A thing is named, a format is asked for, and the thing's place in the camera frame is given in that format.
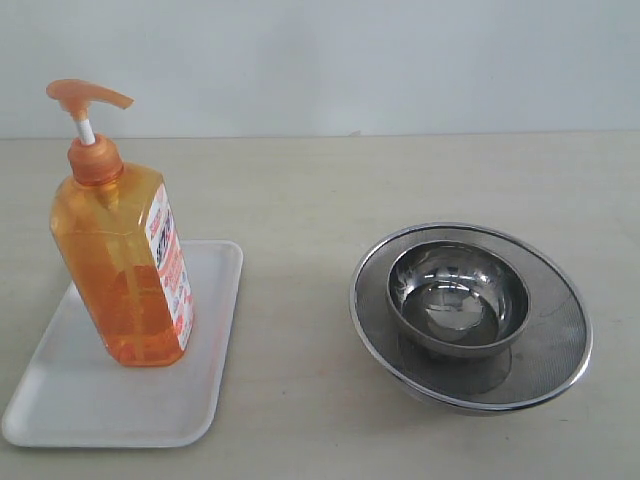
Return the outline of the white rectangular plastic tray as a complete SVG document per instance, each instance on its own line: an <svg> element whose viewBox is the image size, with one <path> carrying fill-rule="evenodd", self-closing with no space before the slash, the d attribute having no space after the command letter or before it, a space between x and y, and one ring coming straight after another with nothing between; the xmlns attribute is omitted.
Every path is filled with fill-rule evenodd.
<svg viewBox="0 0 640 480"><path fill-rule="evenodd" d="M184 356L160 368L117 364L69 285L3 415L9 443L173 448L207 432L218 404L243 252L223 240L190 240L183 249L196 307Z"/></svg>

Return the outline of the small stainless steel bowl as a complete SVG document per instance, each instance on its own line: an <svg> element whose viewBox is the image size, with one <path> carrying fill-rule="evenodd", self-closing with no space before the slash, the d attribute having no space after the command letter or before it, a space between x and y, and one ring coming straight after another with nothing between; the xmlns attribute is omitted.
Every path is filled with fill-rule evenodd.
<svg viewBox="0 0 640 480"><path fill-rule="evenodd" d="M524 332L530 289L495 252L456 240L431 240L404 250L391 264L387 310L404 336L458 359L493 357Z"/></svg>

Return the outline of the steel mesh strainer basin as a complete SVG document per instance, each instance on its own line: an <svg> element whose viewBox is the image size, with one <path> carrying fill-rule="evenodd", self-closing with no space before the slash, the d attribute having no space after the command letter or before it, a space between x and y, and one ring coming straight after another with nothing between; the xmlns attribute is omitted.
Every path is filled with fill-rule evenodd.
<svg viewBox="0 0 640 480"><path fill-rule="evenodd" d="M404 250L431 240L456 240L495 252L520 272L531 294L522 335L500 354L458 359L408 339L389 315L385 287ZM467 412L511 412L543 404L585 372L593 329L570 277L526 242L489 227L427 223L394 232L372 246L354 270L349 291L354 327L372 357L409 395Z"/></svg>

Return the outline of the orange pump soap bottle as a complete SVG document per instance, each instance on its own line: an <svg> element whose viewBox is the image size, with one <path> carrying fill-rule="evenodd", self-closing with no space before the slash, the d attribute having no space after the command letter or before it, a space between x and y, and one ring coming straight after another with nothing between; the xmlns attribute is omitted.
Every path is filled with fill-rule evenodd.
<svg viewBox="0 0 640 480"><path fill-rule="evenodd" d="M126 109L132 99L78 79L47 95L77 128L72 170L55 193L50 230L109 355L126 367L164 367L185 353L195 318L193 289L163 175L122 160L96 133L89 107Z"/></svg>

